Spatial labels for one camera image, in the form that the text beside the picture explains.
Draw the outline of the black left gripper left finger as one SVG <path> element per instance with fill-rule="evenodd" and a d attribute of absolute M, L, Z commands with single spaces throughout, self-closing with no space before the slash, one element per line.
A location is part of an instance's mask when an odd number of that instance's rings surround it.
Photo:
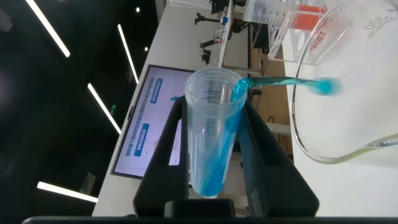
<path fill-rule="evenodd" d="M 179 164 L 170 166 L 172 147 L 181 124 Z M 165 204 L 188 198 L 187 102 L 184 96 L 175 101 L 152 159 L 133 200 L 138 217 L 162 217 Z"/>

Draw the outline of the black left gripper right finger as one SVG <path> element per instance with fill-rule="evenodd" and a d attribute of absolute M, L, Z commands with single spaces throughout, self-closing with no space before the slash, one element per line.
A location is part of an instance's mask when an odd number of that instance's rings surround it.
<path fill-rule="evenodd" d="M 250 215 L 314 217 L 317 196 L 248 101 L 242 108 L 238 139 Z"/>

